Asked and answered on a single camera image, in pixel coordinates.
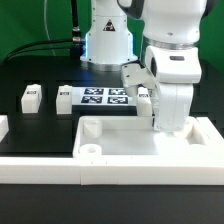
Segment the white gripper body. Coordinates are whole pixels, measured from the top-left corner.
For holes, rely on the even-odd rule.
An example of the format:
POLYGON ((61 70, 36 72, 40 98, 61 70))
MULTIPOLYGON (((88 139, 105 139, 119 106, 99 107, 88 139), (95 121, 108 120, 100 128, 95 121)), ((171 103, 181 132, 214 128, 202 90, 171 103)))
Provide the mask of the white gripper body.
POLYGON ((143 85, 145 88, 153 89, 155 86, 152 73, 137 63, 124 65, 121 69, 121 79, 124 87, 143 85))

